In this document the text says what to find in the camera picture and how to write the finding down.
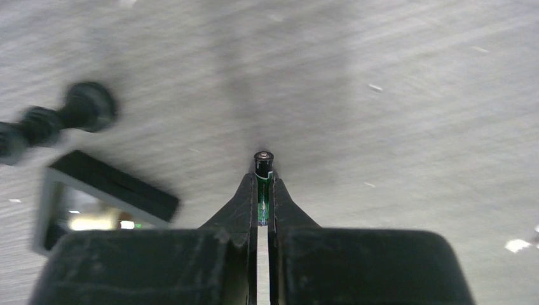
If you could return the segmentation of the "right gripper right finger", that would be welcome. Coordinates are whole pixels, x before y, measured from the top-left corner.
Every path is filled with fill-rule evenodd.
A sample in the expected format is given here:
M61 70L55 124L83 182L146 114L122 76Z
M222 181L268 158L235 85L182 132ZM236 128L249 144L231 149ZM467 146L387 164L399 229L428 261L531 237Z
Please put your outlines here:
M457 256L426 230L318 225L273 182L272 304L474 304Z

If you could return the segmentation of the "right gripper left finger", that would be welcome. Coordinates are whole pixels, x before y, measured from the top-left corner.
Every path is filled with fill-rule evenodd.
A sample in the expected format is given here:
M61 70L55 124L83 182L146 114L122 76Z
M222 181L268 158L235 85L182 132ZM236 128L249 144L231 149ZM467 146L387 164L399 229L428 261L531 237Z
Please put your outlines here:
M256 178L198 229L79 231L52 249L30 304L255 304Z

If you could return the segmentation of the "green yellow battery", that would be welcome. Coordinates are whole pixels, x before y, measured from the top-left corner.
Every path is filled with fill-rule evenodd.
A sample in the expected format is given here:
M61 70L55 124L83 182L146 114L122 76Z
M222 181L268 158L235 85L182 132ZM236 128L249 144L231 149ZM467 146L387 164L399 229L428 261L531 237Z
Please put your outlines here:
M268 225L270 206L270 182L273 180L274 155L260 151L254 155L255 176L257 181L257 221L259 226Z

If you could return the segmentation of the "narrow white battery cover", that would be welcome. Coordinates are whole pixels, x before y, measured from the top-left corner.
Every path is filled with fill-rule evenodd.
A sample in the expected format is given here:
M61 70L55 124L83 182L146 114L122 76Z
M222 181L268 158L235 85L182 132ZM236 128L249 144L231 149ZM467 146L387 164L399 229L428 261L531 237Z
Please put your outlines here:
M526 238L517 238L506 242L504 248L513 254L526 249L538 249L538 226L535 226L534 233Z

